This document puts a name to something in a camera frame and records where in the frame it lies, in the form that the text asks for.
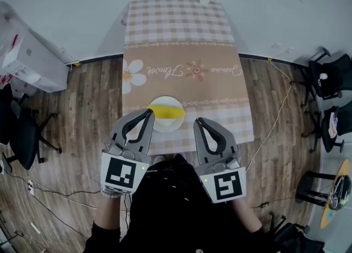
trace round table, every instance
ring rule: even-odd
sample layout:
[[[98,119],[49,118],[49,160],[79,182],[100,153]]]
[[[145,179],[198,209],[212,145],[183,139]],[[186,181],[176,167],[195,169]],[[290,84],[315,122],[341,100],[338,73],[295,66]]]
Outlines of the round table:
[[[336,183],[336,180],[338,179],[339,176],[343,176],[343,175],[348,175],[350,171],[350,163],[348,161],[348,159],[346,159],[341,167],[339,172],[337,173],[335,180],[334,180],[334,184]],[[329,197],[328,197],[328,203],[326,203],[325,208],[324,208],[324,212],[323,212],[323,216],[321,217],[321,221],[320,221],[320,228],[323,229],[326,226],[328,226],[332,220],[332,218],[336,215],[335,210],[331,210],[329,208]]]

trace flowers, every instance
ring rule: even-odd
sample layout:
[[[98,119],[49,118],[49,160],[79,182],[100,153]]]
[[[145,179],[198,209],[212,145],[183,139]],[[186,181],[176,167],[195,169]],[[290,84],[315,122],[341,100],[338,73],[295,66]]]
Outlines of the flowers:
[[[126,60],[122,64],[122,94],[128,94],[131,91],[131,84],[135,86],[143,85],[147,77],[144,74],[137,73],[143,67],[143,61],[135,59],[127,65]]]
[[[186,77],[193,76],[192,78],[194,79],[197,76],[200,82],[203,81],[204,72],[209,72],[208,69],[203,69],[204,64],[201,65],[200,59],[197,63],[192,61],[192,63],[186,62],[186,64],[188,66],[187,70],[191,70],[190,73],[186,74]]]

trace white plate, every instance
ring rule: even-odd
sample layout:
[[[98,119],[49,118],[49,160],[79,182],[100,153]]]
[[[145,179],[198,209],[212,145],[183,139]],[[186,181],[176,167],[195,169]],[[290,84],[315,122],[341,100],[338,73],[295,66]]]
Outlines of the white plate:
[[[182,104],[174,97],[158,97],[150,103],[151,106],[170,106],[183,109]],[[182,118],[177,119],[157,119],[155,118],[153,128],[160,133],[169,133],[177,130],[183,123]]]

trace office chair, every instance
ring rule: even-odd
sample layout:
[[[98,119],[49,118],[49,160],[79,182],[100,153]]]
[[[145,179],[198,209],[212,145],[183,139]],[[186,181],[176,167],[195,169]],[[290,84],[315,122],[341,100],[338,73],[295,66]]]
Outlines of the office chair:
[[[58,117],[56,113],[51,113],[49,117],[38,126],[35,118],[32,116],[33,114],[36,115],[37,111],[20,109],[13,100],[9,104],[8,101],[10,97],[12,97],[12,93],[10,95],[9,91],[7,91],[6,98],[2,97],[3,95],[0,93],[0,127],[3,128],[4,126],[6,127],[6,130],[2,130],[1,134],[7,135],[8,142],[14,153],[14,156],[9,158],[6,158],[4,153],[2,153],[2,161],[6,172],[12,172],[10,163],[15,160],[18,160],[26,170],[30,169],[36,155],[38,157],[38,162],[43,163],[44,158],[40,157],[39,152],[39,141],[56,150],[58,154],[62,153],[61,148],[53,146],[41,135],[50,118]]]
[[[330,115],[335,113],[337,118],[337,135],[331,138],[329,135],[329,124]],[[326,152],[330,152],[334,146],[340,147],[340,152],[343,151],[345,141],[338,143],[336,142],[337,136],[352,132],[352,101],[343,107],[333,106],[332,108],[324,111],[324,118],[320,122],[321,115],[319,112],[315,112],[317,119],[314,118],[313,114],[306,111],[304,114],[308,114],[314,124],[314,130],[308,134],[302,134],[302,138],[308,137],[310,134],[315,134],[314,148],[310,150],[313,153],[316,150],[318,139],[322,138]]]
[[[282,221],[275,227],[273,221],[274,212],[270,212],[270,215],[272,216],[272,223],[267,234],[276,244],[284,247],[284,252],[324,253],[324,242],[309,239],[305,237],[302,232],[298,231],[298,229],[301,229],[305,234],[307,234],[310,230],[308,225],[303,227],[299,224],[287,223],[281,227],[286,220],[286,217],[282,216]]]
[[[322,97],[323,100],[341,98],[341,91],[352,90],[352,61],[350,57],[344,54],[334,62],[320,64],[318,61],[325,56],[330,57],[331,55],[327,49],[323,48],[323,53],[317,59],[309,61],[308,75],[301,67],[299,68],[304,82],[294,81],[294,83],[306,87],[305,101],[301,104],[302,108],[307,104],[309,93],[312,95],[313,101],[315,100],[313,87],[316,95]],[[320,79],[321,73],[327,74],[327,79]]]

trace cable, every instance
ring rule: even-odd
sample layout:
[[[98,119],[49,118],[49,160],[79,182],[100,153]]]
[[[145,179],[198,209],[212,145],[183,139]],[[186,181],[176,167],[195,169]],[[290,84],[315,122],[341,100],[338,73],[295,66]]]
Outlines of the cable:
[[[125,204],[125,209],[126,209],[126,215],[125,215],[125,222],[126,222],[126,226],[127,226],[127,230],[129,229],[128,223],[127,223],[127,205],[126,205],[126,194],[125,194],[125,199],[123,200],[124,204]]]
[[[324,198],[324,196],[323,195],[328,195],[328,196],[331,196],[332,194],[333,194],[333,192],[331,191],[331,192],[329,192],[329,193],[321,193],[321,191],[322,190],[324,190],[324,189],[326,189],[326,188],[328,188],[328,187],[332,187],[333,186],[333,184],[331,184],[331,185],[327,185],[327,186],[325,186],[324,188],[322,188],[319,192],[320,192],[320,194],[318,194],[316,197],[315,197],[315,201],[317,201],[317,202],[319,202],[319,201],[321,201],[320,199],[317,199],[318,197],[321,197],[321,198],[323,198],[323,199],[325,199]]]
[[[254,153],[254,155],[252,156],[252,158],[251,158],[251,160],[250,160],[250,162],[249,162],[249,164],[248,164],[248,166],[247,166],[247,168],[246,168],[246,173],[247,173],[249,167],[251,167],[251,165],[252,165],[253,158],[257,155],[257,153],[259,152],[260,148],[262,147],[262,145],[264,144],[264,142],[268,139],[268,137],[270,136],[270,133],[271,133],[272,130],[274,129],[274,127],[275,127],[275,125],[276,125],[276,123],[277,123],[277,121],[278,121],[278,119],[279,119],[280,112],[281,112],[282,108],[284,107],[285,101],[286,101],[286,99],[288,98],[288,95],[289,95],[290,90],[291,90],[291,88],[292,88],[292,84],[291,84],[291,79],[290,79],[290,77],[287,76],[287,74],[283,73],[278,67],[276,67],[276,66],[271,62],[271,59],[268,59],[268,61],[270,62],[270,64],[271,64],[272,66],[274,66],[277,70],[279,70],[282,74],[284,74],[284,75],[288,78],[288,80],[290,81],[290,88],[288,89],[287,94],[286,94],[286,96],[285,96],[285,98],[284,98],[284,101],[282,102],[282,105],[281,105],[281,107],[280,107],[280,109],[279,109],[279,112],[277,113],[277,116],[276,116],[276,119],[275,119],[275,122],[274,122],[273,126],[271,127],[271,129],[270,129],[269,133],[267,134],[267,136],[265,137],[265,139],[260,143],[260,146],[258,147],[257,151],[256,151],[256,152]]]
[[[24,181],[25,184],[29,185],[29,183],[26,182],[26,180],[23,179],[22,177],[13,176],[13,175],[11,175],[11,174],[9,174],[9,175],[10,175],[11,177],[13,177],[13,178],[19,178],[19,179],[21,179],[22,181]],[[37,183],[38,185],[40,185],[41,187],[47,189],[47,190],[42,190],[41,188],[37,188],[37,187],[35,187],[35,186],[32,187],[33,189],[40,190],[40,191],[42,191],[43,193],[54,193],[54,194],[56,194],[57,196],[62,197],[62,198],[64,198],[64,199],[67,199],[67,200],[69,200],[69,201],[72,201],[72,202],[74,202],[74,203],[76,203],[76,204],[79,204],[79,205],[82,205],[82,206],[86,206],[86,207],[89,207],[89,208],[95,209],[95,210],[98,209],[97,207],[93,207],[93,206],[90,206],[90,205],[88,205],[88,204],[84,204],[84,203],[82,203],[82,202],[78,202],[78,201],[75,201],[75,200],[70,199],[70,198],[67,198],[67,197],[68,197],[68,196],[71,196],[72,194],[77,194],[77,193],[97,194],[97,193],[100,193],[100,190],[99,190],[99,191],[83,191],[83,190],[80,190],[80,191],[75,191],[75,192],[73,192],[73,193],[71,193],[71,194],[69,194],[69,195],[66,195],[66,194],[62,194],[61,192],[58,192],[58,191],[53,191],[53,190],[51,190],[51,189],[49,189],[49,188],[43,186],[42,184],[38,183],[38,182],[37,182],[36,180],[34,180],[34,179],[31,179],[31,180],[32,180],[33,182]]]
[[[39,235],[42,237],[42,240],[43,240],[43,241],[40,241],[40,240],[34,238],[33,236],[31,236],[31,235],[29,235],[29,234],[26,234],[26,237],[28,238],[29,244],[31,245],[31,244],[33,243],[34,245],[36,245],[36,246],[38,246],[38,247],[40,248],[40,245],[39,245],[38,243],[35,243],[35,242],[33,241],[33,240],[36,240],[36,241],[38,241],[41,245],[43,245],[45,248],[49,248],[49,245],[48,245],[47,242],[45,241],[45,238],[44,238],[44,236],[42,235],[42,233],[40,233]]]
[[[78,230],[74,229],[70,225],[66,224],[63,220],[61,220],[58,216],[54,214],[53,211],[51,211],[48,207],[46,207],[38,198],[33,196],[46,210],[48,210],[56,219],[58,219],[60,222],[62,222],[64,225],[68,226],[70,229],[74,230],[75,232],[79,233],[83,238],[87,239],[82,233],[80,233]]]
[[[24,181],[25,184],[28,184],[28,182],[27,182],[24,178],[22,178],[22,177],[14,176],[14,175],[11,175],[10,173],[7,173],[7,174],[10,175],[10,176],[13,177],[13,178],[19,178],[19,179],[21,179],[22,181]]]
[[[131,212],[131,205],[132,205],[132,198],[131,198],[131,195],[128,195],[128,198],[130,199],[130,212]]]
[[[86,193],[86,194],[97,194],[97,193],[100,193],[100,190],[98,191],[85,191],[85,190],[79,190],[79,191],[74,191],[70,194],[62,194],[61,192],[58,192],[58,191],[53,191],[45,186],[43,186],[42,184],[38,183],[35,179],[31,179],[33,182],[35,182],[36,184],[40,185],[42,188],[45,188],[47,189],[48,191],[51,191],[52,193],[56,193],[56,194],[60,194],[60,195],[63,195],[63,196],[66,196],[66,197],[69,197],[73,194],[79,194],[79,193]]]
[[[251,208],[252,208],[252,209],[255,209],[255,208],[265,208],[265,207],[268,207],[271,202],[281,201],[281,200],[286,200],[286,199],[295,199],[295,197],[286,197],[286,198],[282,198],[282,199],[274,199],[274,200],[272,200],[272,201],[264,202],[264,203],[260,204],[260,205],[257,206],[257,207],[251,207]]]
[[[42,190],[42,189],[40,189],[40,188],[34,188],[34,189],[38,189],[38,190],[41,190],[41,191],[43,191],[43,192],[54,193],[54,194],[56,194],[56,195],[59,196],[59,197],[62,197],[62,198],[64,198],[64,199],[67,199],[67,200],[69,200],[69,201],[72,201],[72,202],[74,202],[74,203],[77,203],[77,204],[79,204],[79,205],[83,205],[83,206],[86,206],[86,207],[88,207],[88,208],[95,209],[95,210],[98,209],[97,207],[93,207],[93,206],[90,206],[90,205],[88,205],[88,204],[84,204],[84,203],[75,201],[75,200],[73,200],[73,199],[67,198],[67,197],[65,197],[65,196],[62,196],[62,195],[60,195],[60,194],[57,194],[57,193],[54,192],[54,191]]]

